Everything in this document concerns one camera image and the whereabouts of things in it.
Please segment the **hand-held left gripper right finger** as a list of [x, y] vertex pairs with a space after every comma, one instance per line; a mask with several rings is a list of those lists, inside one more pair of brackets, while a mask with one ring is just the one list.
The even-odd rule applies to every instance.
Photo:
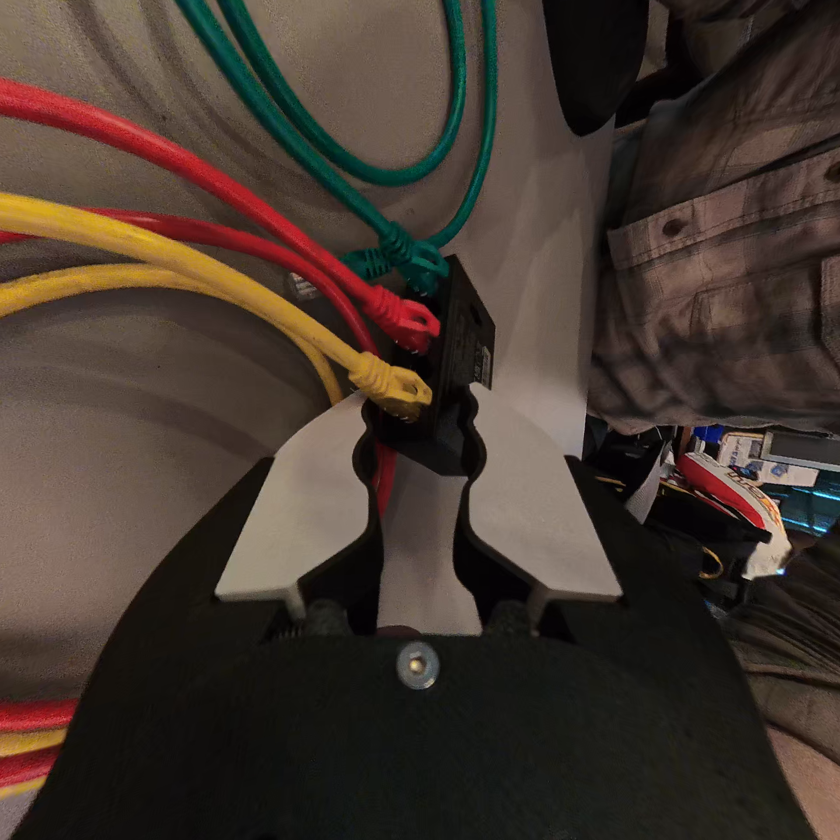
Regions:
[[539, 629], [555, 602], [614, 604], [623, 588], [559, 446], [482, 384], [458, 415], [466, 483], [454, 568], [483, 630]]

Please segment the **black oval mesh pad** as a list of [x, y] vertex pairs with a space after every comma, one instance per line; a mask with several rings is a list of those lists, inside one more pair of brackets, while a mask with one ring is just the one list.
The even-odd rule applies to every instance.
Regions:
[[609, 122], [633, 88], [648, 34], [648, 1], [543, 1], [553, 79], [570, 131]]

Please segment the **red white printed bag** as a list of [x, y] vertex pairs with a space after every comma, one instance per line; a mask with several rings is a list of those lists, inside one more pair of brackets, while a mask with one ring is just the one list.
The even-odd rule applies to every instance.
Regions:
[[770, 535], [749, 556], [742, 577], [751, 581], [781, 574], [791, 542], [776, 502], [733, 468], [706, 454], [685, 453], [677, 458], [675, 465], [691, 489], [713, 498], [720, 507], [737, 512], [756, 529]]

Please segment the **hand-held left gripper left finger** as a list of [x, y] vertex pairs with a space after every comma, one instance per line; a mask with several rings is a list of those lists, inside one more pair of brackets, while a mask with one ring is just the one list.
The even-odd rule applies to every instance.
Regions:
[[375, 440], [356, 392], [276, 452], [215, 587], [221, 602], [280, 602], [301, 623], [320, 601], [375, 621], [384, 563]]

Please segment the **black network switch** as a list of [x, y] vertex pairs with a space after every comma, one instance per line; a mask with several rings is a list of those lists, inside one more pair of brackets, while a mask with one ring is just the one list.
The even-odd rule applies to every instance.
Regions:
[[384, 446], [439, 476], [462, 476], [461, 416], [471, 384], [491, 388], [496, 325], [459, 259], [452, 255], [446, 262], [449, 273], [436, 298], [422, 300], [439, 320], [439, 336], [425, 354], [395, 347], [391, 356], [393, 365], [416, 372], [432, 389], [431, 405], [412, 422], [373, 405], [364, 412]]

